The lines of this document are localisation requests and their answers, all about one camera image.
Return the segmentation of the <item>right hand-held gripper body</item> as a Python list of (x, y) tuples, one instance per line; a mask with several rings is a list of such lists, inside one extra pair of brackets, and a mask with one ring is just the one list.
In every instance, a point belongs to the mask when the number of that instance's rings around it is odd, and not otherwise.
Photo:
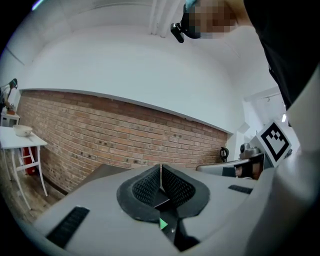
[(275, 122), (271, 121), (263, 127), (248, 143), (240, 146), (239, 158), (263, 158), (263, 169), (275, 168), (286, 157), (292, 144)]

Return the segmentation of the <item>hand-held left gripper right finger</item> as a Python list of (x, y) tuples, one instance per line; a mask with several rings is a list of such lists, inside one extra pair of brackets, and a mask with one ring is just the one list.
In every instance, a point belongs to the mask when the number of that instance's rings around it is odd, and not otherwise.
[(162, 189), (188, 236), (203, 241), (236, 212), (257, 181), (162, 165)]

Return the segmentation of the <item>white wall pipe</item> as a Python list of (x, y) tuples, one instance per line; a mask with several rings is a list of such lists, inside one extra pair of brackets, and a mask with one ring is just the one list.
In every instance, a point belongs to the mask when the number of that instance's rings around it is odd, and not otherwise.
[(148, 33), (156, 35), (168, 0), (153, 0), (149, 17)]

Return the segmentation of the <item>person's right hand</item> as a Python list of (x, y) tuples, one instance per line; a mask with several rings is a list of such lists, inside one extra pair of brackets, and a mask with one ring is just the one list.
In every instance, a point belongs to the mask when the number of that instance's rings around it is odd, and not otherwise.
[(263, 162), (252, 160), (235, 166), (235, 176), (242, 179), (258, 180), (263, 171)]

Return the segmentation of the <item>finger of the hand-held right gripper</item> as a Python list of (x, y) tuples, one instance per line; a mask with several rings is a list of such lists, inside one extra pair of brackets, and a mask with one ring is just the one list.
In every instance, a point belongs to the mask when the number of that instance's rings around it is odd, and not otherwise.
[(204, 164), (196, 167), (196, 171), (216, 176), (236, 177), (236, 167), (249, 163), (249, 159), (234, 160), (216, 164)]

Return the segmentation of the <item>white side table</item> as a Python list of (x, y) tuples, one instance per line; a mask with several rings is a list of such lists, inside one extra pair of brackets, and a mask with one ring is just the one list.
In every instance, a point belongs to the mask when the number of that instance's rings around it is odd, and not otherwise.
[[(23, 191), (20, 179), (19, 179), (19, 172), (25, 171), (27, 168), (30, 167), (37, 167), (42, 188), (44, 191), (44, 195), (47, 197), (47, 189), (44, 182), (44, 176), (42, 172), (42, 164), (41, 164), (41, 147), (46, 146), (48, 143), (38, 137), (36, 134), (31, 132), (31, 135), (28, 137), (19, 137), (16, 136), (13, 127), (5, 127), (0, 126), (0, 149), (5, 153), (6, 151), (10, 152), (11, 162), (12, 162), (12, 169), (13, 169), (13, 178), (16, 181), (19, 191), (22, 195), (22, 198), (29, 210), (31, 210), (31, 206), (26, 198), (26, 195)], [(35, 161), (30, 164), (24, 164), (23, 156), (22, 156), (22, 149), (23, 148), (30, 148), (35, 147)]]

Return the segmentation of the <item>person's black clothing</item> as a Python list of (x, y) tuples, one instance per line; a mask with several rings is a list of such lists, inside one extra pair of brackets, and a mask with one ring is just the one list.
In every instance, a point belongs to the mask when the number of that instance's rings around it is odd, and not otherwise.
[(286, 109), (320, 63), (320, 0), (243, 0)]

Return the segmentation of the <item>red stool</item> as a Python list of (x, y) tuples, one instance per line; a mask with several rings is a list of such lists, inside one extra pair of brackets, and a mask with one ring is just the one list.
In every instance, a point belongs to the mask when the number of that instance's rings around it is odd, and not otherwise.
[[(24, 147), (21, 150), (21, 153), (23, 157), (23, 163), (25, 165), (32, 164), (36, 160), (36, 148), (34, 146), (30, 148)], [(34, 166), (29, 167), (25, 170), (25, 173), (29, 176), (32, 176), (36, 173), (36, 168)]]

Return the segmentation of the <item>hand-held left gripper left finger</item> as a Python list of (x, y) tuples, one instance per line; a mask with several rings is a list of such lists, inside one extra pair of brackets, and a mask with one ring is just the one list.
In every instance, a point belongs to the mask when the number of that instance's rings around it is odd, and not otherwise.
[(82, 256), (177, 256), (178, 249), (160, 230), (158, 223), (142, 222), (128, 216), (118, 204), (117, 189), (148, 167), (126, 170), (100, 165), (67, 196), (51, 206), (34, 223), (47, 236), (74, 208), (89, 209), (65, 247)]

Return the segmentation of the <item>white cabinet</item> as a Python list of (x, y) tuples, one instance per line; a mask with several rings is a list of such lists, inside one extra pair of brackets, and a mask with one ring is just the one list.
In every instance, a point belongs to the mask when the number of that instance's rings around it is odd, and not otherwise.
[(0, 115), (0, 126), (1, 127), (12, 127), (18, 125), (20, 122), (20, 116), (17, 114), (8, 114), (2, 112)]

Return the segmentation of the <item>beige bowl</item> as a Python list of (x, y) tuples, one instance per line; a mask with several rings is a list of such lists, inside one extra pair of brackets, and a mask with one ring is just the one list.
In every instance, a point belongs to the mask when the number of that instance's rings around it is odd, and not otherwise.
[(26, 125), (15, 124), (12, 127), (15, 135), (23, 138), (30, 136), (33, 131), (32, 127)]

